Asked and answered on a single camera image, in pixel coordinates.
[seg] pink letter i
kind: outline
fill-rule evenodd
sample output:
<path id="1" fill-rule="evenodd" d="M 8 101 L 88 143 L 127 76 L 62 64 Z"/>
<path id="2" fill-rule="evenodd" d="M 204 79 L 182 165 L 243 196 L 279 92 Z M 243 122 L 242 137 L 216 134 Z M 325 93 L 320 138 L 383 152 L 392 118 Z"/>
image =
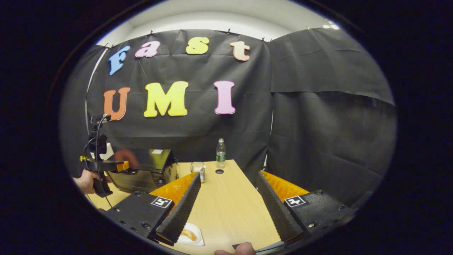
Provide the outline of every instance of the pink letter i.
<path id="1" fill-rule="evenodd" d="M 214 110 L 216 114 L 233 114 L 236 109 L 231 105 L 231 88 L 234 83 L 230 81 L 216 81 L 214 86 L 217 88 L 218 103 Z"/>

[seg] black cloth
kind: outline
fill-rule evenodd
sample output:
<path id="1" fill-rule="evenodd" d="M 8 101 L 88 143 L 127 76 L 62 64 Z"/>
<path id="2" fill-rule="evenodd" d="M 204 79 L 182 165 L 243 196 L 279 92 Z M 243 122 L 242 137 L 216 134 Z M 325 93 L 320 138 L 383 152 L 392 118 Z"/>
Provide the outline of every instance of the black cloth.
<path id="1" fill-rule="evenodd" d="M 208 37 L 209 50 L 188 55 L 185 48 L 193 37 Z M 152 40 L 161 43 L 158 53 L 135 57 L 141 45 Z M 230 43 L 239 40 L 251 48 L 246 51 L 248 61 L 233 56 Z M 109 75 L 109 58 L 127 45 L 122 68 Z M 63 150 L 70 168 L 87 141 L 82 113 L 99 56 L 88 53 L 84 58 L 91 62 L 81 62 L 86 71 L 74 71 L 67 85 L 73 91 L 67 93 L 70 99 L 65 97 L 61 111 L 66 121 Z M 235 84 L 234 114 L 214 113 L 213 84 L 221 80 Z M 145 86 L 160 83 L 167 93 L 176 81 L 188 82 L 188 114 L 144 117 Z M 342 30 L 303 30 L 270 43 L 213 30 L 175 30 L 131 39 L 108 49 L 99 62 L 86 94 L 88 120 L 104 113 L 105 91 L 122 87 L 130 88 L 126 113 L 101 129 L 114 151 L 172 149 L 180 162 L 214 161 L 217 141 L 223 138 L 226 158 L 234 159 L 252 184 L 268 155 L 269 172 L 308 191 L 324 189 L 348 206 L 377 188 L 395 146 L 395 103 L 384 74 Z M 118 93 L 113 97 L 114 111 L 119 98 Z M 78 113 L 77 119 L 65 117 L 74 115 L 68 114 L 71 111 Z"/>
<path id="2" fill-rule="evenodd" d="M 82 149 L 88 142 L 85 118 L 85 96 L 88 82 L 96 62 L 105 48 L 94 45 L 74 67 L 62 95 L 59 119 L 59 138 L 63 160 L 72 177 L 79 178 L 83 166 L 79 165 Z"/>
<path id="3" fill-rule="evenodd" d="M 342 30 L 294 32 L 269 50 L 269 171 L 352 206 L 378 187 L 395 147 L 395 103 L 384 74 Z"/>
<path id="4" fill-rule="evenodd" d="M 209 38 L 209 49 L 201 55 L 186 53 L 193 37 Z M 150 58 L 135 57 L 149 41 L 159 41 L 158 53 Z M 250 46 L 248 61 L 233 56 L 230 43 L 244 41 Z M 123 66 L 109 75 L 110 56 L 130 46 Z M 234 159 L 249 180 L 254 180 L 264 164 L 270 136 L 272 104 L 270 94 L 270 54 L 258 39 L 214 30 L 174 30 L 128 40 L 109 50 L 97 67 L 87 95 L 88 115 L 103 114 L 103 93 L 130 87 L 127 108 L 119 121 L 106 123 L 101 133 L 115 150 L 126 148 L 172 149 L 180 162 L 214 161 L 219 138 L 225 140 L 226 159 Z M 216 81 L 232 81 L 231 115 L 215 114 Z M 160 83 L 165 93 L 176 81 L 188 82 L 184 103 L 186 116 L 146 118 L 148 91 L 145 86 Z M 118 92 L 113 110 L 119 107 Z"/>

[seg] orange letter u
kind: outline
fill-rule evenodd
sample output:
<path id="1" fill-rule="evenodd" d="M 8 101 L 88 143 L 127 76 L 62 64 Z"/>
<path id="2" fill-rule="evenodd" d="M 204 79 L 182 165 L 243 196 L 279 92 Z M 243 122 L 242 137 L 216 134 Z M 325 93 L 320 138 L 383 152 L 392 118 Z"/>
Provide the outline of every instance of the orange letter u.
<path id="1" fill-rule="evenodd" d="M 104 92 L 104 114 L 110 114 L 111 120 L 119 120 L 124 117 L 126 113 L 126 100 L 127 93 L 130 91 L 129 87 L 120 88 L 118 93 L 120 94 L 120 109 L 117 112 L 114 112 L 112 109 L 113 105 L 113 95 L 115 95 L 115 90 L 107 90 Z"/>

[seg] white wall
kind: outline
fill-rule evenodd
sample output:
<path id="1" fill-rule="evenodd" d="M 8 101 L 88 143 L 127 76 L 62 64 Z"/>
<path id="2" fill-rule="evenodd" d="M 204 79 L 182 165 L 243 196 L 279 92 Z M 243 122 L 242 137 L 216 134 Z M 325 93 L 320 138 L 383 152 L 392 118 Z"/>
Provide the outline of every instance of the white wall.
<path id="1" fill-rule="evenodd" d="M 328 24 L 320 15 L 288 0 L 168 0 L 130 18 L 96 44 L 110 47 L 151 30 L 229 28 L 232 33 L 269 41 Z"/>
<path id="2" fill-rule="evenodd" d="M 225 12 L 192 12 L 151 21 L 134 28 L 124 41 L 145 34 L 179 29 L 211 29 L 244 34 L 266 41 L 291 33 L 290 30 L 257 18 Z"/>
<path id="3" fill-rule="evenodd" d="M 111 47 L 112 44 L 120 44 L 124 42 L 124 38 L 134 29 L 134 27 L 129 22 L 124 22 L 123 24 L 119 25 L 111 32 L 109 32 L 106 36 L 104 36 L 97 45 L 107 45 L 107 47 Z"/>

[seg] letter m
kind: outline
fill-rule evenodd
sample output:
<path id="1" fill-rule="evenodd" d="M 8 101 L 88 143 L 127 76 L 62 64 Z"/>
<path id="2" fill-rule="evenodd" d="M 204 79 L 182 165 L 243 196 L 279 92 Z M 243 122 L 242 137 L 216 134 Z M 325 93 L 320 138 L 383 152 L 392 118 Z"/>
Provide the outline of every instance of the letter m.
<path id="1" fill-rule="evenodd" d="M 184 107 L 184 94 L 188 86 L 189 84 L 187 82 L 175 82 L 171 85 L 167 94 L 165 94 L 160 83 L 146 85 L 145 89 L 148 91 L 148 102 L 143 115 L 145 117 L 156 117 L 157 111 L 154 108 L 155 104 L 160 115 L 164 116 L 170 103 L 170 116 L 187 115 L 187 109 Z"/>

